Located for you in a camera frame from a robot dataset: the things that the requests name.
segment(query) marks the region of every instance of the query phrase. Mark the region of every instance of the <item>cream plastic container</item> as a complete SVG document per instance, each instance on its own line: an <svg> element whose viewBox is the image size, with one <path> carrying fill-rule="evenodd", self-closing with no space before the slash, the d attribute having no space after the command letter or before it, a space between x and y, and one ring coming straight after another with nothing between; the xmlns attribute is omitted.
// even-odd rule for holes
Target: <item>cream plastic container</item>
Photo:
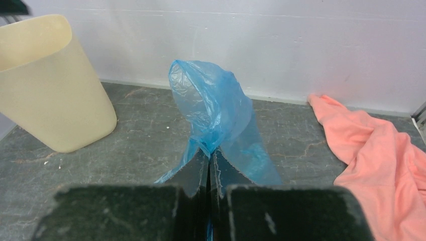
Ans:
<svg viewBox="0 0 426 241"><path fill-rule="evenodd" d="M113 105L65 17L0 27L0 112L57 152L111 133Z"/></svg>

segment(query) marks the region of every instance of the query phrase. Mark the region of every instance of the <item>wall baseboard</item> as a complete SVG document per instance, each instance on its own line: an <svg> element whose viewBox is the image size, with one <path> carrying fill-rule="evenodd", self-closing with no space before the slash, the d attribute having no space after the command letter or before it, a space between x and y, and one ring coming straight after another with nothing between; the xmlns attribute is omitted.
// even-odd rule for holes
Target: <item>wall baseboard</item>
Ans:
<svg viewBox="0 0 426 241"><path fill-rule="evenodd" d="M135 85L135 86L141 86L141 87L148 87L148 88L158 88L158 89L170 89L170 86L168 85L167 80L157 80L157 81L146 81L146 80L137 80L131 81L131 80L109 80L109 79L100 79L101 82L105 83L113 83L113 84L125 84L125 85ZM288 103L288 104L301 104L301 105L308 105L308 102L306 100L301 99L288 99L288 98L280 98L280 97L268 97L264 95L260 95L259 93L254 93L251 91L244 90L244 93L247 97L251 99L256 100L264 100L264 101L271 101L271 102L281 102L281 103ZM358 108L353 106L347 106L350 110L364 110L368 113L372 114L383 114L383 115L391 115L391 116L399 116L399 117L411 117L409 113L403 113L403 112L396 112L396 111L386 111L386 110L378 110L378 109L367 109L367 108Z"/></svg>

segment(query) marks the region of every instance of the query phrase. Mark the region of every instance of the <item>metal frame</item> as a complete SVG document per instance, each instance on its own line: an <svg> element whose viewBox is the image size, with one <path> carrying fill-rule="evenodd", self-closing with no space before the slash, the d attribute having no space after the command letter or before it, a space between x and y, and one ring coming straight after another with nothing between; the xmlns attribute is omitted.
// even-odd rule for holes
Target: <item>metal frame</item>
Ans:
<svg viewBox="0 0 426 241"><path fill-rule="evenodd" d="M423 128L426 125L426 102L411 117L414 118L419 128Z"/></svg>
<svg viewBox="0 0 426 241"><path fill-rule="evenodd" d="M21 17L16 15L3 16L3 19L6 21L7 24L13 24L22 21Z"/></svg>

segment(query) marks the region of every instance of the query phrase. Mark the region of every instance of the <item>white speck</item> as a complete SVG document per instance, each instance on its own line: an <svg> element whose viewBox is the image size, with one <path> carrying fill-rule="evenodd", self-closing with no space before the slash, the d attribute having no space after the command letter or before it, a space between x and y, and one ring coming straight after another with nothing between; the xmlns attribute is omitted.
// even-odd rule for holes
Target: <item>white speck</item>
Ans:
<svg viewBox="0 0 426 241"><path fill-rule="evenodd" d="M59 228L57 232L59 235L65 235L70 229L71 227L62 227Z"/></svg>
<svg viewBox="0 0 426 241"><path fill-rule="evenodd" d="M268 223L268 227L269 227L269 230L271 230L271 233L277 235L277 230L275 229L275 223L267 212L265 213L265 220Z"/></svg>
<svg viewBox="0 0 426 241"><path fill-rule="evenodd" d="M174 202L174 208L172 210L172 217L176 217L176 213L177 213L177 207L179 206L179 201L176 198L175 202Z"/></svg>
<svg viewBox="0 0 426 241"><path fill-rule="evenodd" d="M40 238L44 231L46 231L46 226L41 226L41 228L36 233L36 238Z"/></svg>

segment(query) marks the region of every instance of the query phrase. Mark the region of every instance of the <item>pink cloth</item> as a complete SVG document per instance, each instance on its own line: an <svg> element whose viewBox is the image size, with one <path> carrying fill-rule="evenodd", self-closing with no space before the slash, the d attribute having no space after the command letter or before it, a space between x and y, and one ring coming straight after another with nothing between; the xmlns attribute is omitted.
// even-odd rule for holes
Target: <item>pink cloth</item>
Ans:
<svg viewBox="0 0 426 241"><path fill-rule="evenodd" d="M391 122L334 99L308 101L327 143L348 167L334 181L352 191L377 240L426 240L426 154Z"/></svg>

